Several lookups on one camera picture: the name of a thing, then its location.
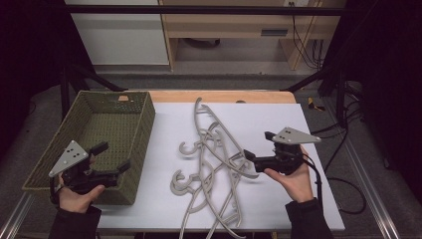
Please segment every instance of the floor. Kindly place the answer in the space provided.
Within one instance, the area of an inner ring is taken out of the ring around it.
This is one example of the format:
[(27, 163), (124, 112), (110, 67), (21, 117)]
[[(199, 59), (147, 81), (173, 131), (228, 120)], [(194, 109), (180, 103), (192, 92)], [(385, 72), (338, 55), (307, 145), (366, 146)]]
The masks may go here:
[[(231, 39), (222, 41), (216, 48), (206, 49), (201, 48), (201, 45), (192, 46), (182, 41), (173, 72), (154, 67), (141, 69), (142, 72), (128, 69), (117, 73), (111, 68), (99, 67), (105, 78), (131, 89), (279, 90), (316, 71), (305, 64), (301, 64), (297, 71), (290, 71), (278, 41), (271, 39)], [(93, 88), (99, 87), (95, 83), (90, 84)], [(316, 92), (318, 84), (319, 82), (312, 83), (295, 93), (311, 131), (334, 124), (329, 110), (334, 104), (334, 96), (319, 98)], [(350, 85), (359, 90), (358, 84)], [(314, 100), (316, 108), (309, 107), (310, 97)], [(354, 100), (353, 96), (346, 97), (347, 104)], [(26, 176), (61, 121), (60, 91), (57, 87), (34, 96), (32, 102), (32, 112), (26, 119), (21, 133), (7, 156), (0, 162), (0, 223), (3, 225), (22, 196), (21, 186)], [(349, 112), (356, 110), (359, 110), (359, 104), (353, 104)], [(347, 135), (349, 146), (345, 144), (340, 148), (326, 175), (347, 180), (361, 189), (364, 187), (359, 184), (361, 180), (354, 170), (351, 147), (373, 183), (370, 191), (379, 196), (381, 206), (385, 208), (393, 224), (392, 232), (398, 236), (382, 233), (385, 231), (380, 230), (382, 223), (377, 221), (379, 214), (376, 203), (368, 201), (368, 206), (360, 214), (350, 213), (361, 209), (363, 200), (355, 188), (333, 179), (329, 181), (329, 185), (337, 206), (342, 209), (340, 215), (346, 228), (344, 231), (334, 232), (335, 238), (422, 238), (421, 205), (407, 188), (400, 173), (384, 167), (382, 154), (364, 122), (364, 115), (359, 113), (352, 119)], [(339, 133), (342, 131), (343, 129), (334, 127), (319, 134), (327, 136), (323, 143), (316, 145), (323, 164), (328, 164), (341, 143), (341, 135), (344, 133)], [(45, 238), (54, 214), (55, 209), (49, 202), (35, 198), (17, 238)], [(289, 233), (282, 232), (279, 238), (289, 238)]]

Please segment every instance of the green woven basket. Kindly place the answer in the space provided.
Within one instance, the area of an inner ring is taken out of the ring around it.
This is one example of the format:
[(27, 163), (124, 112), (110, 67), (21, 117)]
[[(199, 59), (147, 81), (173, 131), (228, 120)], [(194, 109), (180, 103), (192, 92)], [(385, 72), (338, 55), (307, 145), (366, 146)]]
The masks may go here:
[(130, 159), (130, 169), (119, 177), (118, 186), (107, 188), (96, 203), (133, 204), (154, 117), (148, 92), (79, 92), (23, 190), (48, 199), (49, 171), (71, 140), (85, 149), (107, 141), (108, 150), (96, 156), (92, 168), (113, 170)]

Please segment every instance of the white tabletop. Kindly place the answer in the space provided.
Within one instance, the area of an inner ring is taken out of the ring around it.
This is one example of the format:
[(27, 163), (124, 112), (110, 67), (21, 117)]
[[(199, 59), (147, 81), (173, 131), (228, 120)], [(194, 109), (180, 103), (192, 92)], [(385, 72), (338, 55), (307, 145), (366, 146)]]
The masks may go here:
[[(274, 145), (265, 140), (264, 131), (278, 133), (290, 126), (309, 133), (302, 108), (298, 104), (206, 104), (218, 116), (239, 144), (257, 156), (272, 156)], [(170, 190), (173, 173), (181, 169), (188, 176), (198, 171), (198, 159), (186, 157), (178, 150), (182, 141), (190, 148), (199, 139), (193, 121), (194, 104), (155, 103), (156, 115), (139, 182), (136, 201), (131, 206), (100, 205), (103, 215), (99, 228), (125, 231), (177, 231), (182, 225), (184, 213), (191, 200), (191, 194), (174, 195)], [(201, 123), (207, 124), (207, 117)], [(316, 163), (322, 177), (324, 216), (331, 230), (343, 230), (344, 225), (338, 213), (332, 192), (323, 174), (317, 150), (312, 143), (304, 148)], [(219, 171), (212, 192), (217, 206), (227, 195), (229, 186), (224, 172)], [(314, 195), (317, 188), (314, 183)], [(284, 188), (266, 174), (257, 179), (242, 177), (237, 192), (243, 214), (239, 227), (248, 231), (277, 231), (290, 229), (291, 222), (285, 204), (291, 201)], [(209, 229), (215, 221), (210, 208), (191, 214), (187, 230)]]

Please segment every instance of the black cable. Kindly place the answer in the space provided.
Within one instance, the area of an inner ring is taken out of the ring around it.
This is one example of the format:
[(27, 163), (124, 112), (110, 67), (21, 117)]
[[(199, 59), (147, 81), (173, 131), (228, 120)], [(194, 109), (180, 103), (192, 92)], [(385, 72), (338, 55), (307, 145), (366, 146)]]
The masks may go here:
[[(302, 39), (301, 39), (301, 37), (299, 36), (298, 31), (296, 30), (295, 15), (292, 15), (292, 19), (293, 19), (293, 43), (295, 44), (296, 49), (298, 49), (299, 54), (301, 54), (302, 58), (304, 59), (304, 62), (307, 64), (307, 66), (308, 66), (309, 68), (316, 69), (316, 67), (315, 67), (315, 66), (310, 66), (310, 64), (308, 64), (307, 59), (305, 58), (305, 56), (304, 56), (304, 54), (302, 53), (301, 49), (298, 47), (298, 44), (296, 44), (296, 39), (295, 39), (295, 35), (296, 35), (296, 34), (298, 34), (299, 41), (300, 41), (301, 43), (302, 43)], [(302, 46), (303, 46), (303, 48), (304, 48), (304, 52), (305, 52), (305, 53), (306, 53), (306, 55), (308, 56), (307, 49), (305, 48), (305, 46), (304, 46), (304, 44), (303, 44), (303, 43), (302, 43)]]
[(346, 107), (345, 107), (345, 112), (347, 112), (348, 111), (348, 109), (351, 107), (351, 106), (353, 106), (354, 104), (357, 104), (357, 103), (360, 103), (360, 101), (354, 101), (354, 102), (351, 102), (351, 103), (349, 103)]
[(314, 40), (314, 43), (313, 43), (313, 61), (316, 64), (316, 67), (318, 68), (318, 70), (320, 70), (321, 69), (321, 64), (323, 62), (323, 59), (321, 58), (323, 40), (320, 40), (320, 42), (319, 42), (318, 56), (316, 57), (317, 41), (318, 40)]
[(310, 168), (314, 170), (316, 173), (316, 197), (319, 203), (319, 206), (321, 209), (323, 209), (322, 205), (322, 181), (320, 180), (320, 174), (317, 170), (317, 167), (315, 166), (314, 161), (306, 154), (303, 154), (303, 156), (307, 157), (312, 163), (308, 162), (306, 159), (303, 159), (303, 162)]
[[(349, 116), (347, 116), (345, 119), (347, 120), (347, 119), (349, 119), (349, 118), (353, 117), (353, 116), (354, 116), (356, 113), (358, 113), (359, 111), (360, 111), (360, 109), (353, 111), (353, 112), (352, 112)], [(314, 134), (317, 134), (317, 133), (320, 133), (320, 132), (328, 131), (328, 130), (331, 130), (331, 129), (333, 129), (333, 128), (337, 127), (337, 126), (339, 126), (339, 123), (338, 123), (338, 122), (336, 122), (335, 124), (332, 124), (332, 125), (330, 125), (330, 126), (324, 127), (324, 128), (322, 128), (322, 129), (318, 129), (318, 130), (312, 131), (312, 132), (311, 132), (311, 134), (312, 134), (312, 135), (314, 135)]]
[(346, 211), (346, 210), (343, 210), (343, 209), (340, 208), (340, 209), (338, 209), (338, 211), (344, 212), (344, 213), (347, 213), (347, 214), (351, 214), (351, 215), (357, 215), (357, 214), (362, 213), (366, 209), (366, 205), (367, 205), (366, 198), (363, 195), (363, 192), (360, 190), (359, 187), (357, 187), (356, 185), (354, 185), (353, 183), (351, 183), (347, 180), (344, 180), (344, 179), (341, 179), (341, 178), (338, 178), (338, 177), (327, 177), (326, 179), (344, 182), (344, 183), (352, 186), (354, 189), (356, 189), (356, 191), (360, 194), (360, 197), (362, 198), (362, 207), (359, 210), (357, 210), (357, 211)]
[(343, 139), (341, 140), (341, 143), (338, 145), (338, 147), (335, 149), (335, 152), (332, 154), (332, 157), (329, 159), (328, 163), (326, 164), (325, 168), (323, 169), (323, 172), (326, 173), (326, 171), (328, 170), (329, 166), (331, 165), (332, 161), (334, 160), (335, 156), (337, 155), (337, 153), (340, 151), (341, 146), (344, 144), (345, 139), (347, 138), (348, 135), (348, 129), (345, 130), (345, 135), (343, 137)]
[(340, 134), (342, 134), (342, 133), (344, 133), (344, 132), (345, 132), (345, 130), (343, 130), (343, 131), (341, 131), (341, 132), (338, 132), (338, 133), (336, 133), (336, 134), (330, 135), (330, 136), (320, 136), (319, 138), (331, 138), (331, 137), (335, 137), (335, 136), (337, 136), (337, 135), (340, 135)]

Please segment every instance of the aluminum rail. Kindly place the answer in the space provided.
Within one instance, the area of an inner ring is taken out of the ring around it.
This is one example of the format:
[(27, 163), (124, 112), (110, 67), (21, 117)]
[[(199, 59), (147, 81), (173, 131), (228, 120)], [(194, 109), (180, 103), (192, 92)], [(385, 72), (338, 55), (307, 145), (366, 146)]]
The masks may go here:
[(42, 9), (67, 13), (91, 14), (218, 14), (218, 15), (295, 15), (295, 16), (345, 16), (363, 14), (362, 9), (320, 7), (251, 7), (251, 6), (192, 6), (192, 5), (56, 5)]
[(34, 196), (28, 192), (24, 192), (9, 219), (2, 226), (0, 230), (0, 239), (15, 238), (16, 233), (18, 233), (18, 230), (33, 202)]
[[(328, 101), (325, 98), (322, 100), (323, 104), (327, 108), (329, 115), (334, 121), (336, 121), (334, 105), (332, 104), (332, 101)], [(373, 185), (372, 180), (369, 178), (368, 173), (363, 167), (362, 162), (360, 161), (360, 158), (349, 138), (344, 140), (344, 147), (349, 155), (348, 158), (354, 175), (359, 182), (362, 192), (365, 195), (370, 209), (372, 210), (372, 214), (375, 217), (382, 235), (385, 239), (399, 239), (400, 235), (398, 234), (394, 222), (392, 221), (384, 203), (382, 202), (381, 197)]]

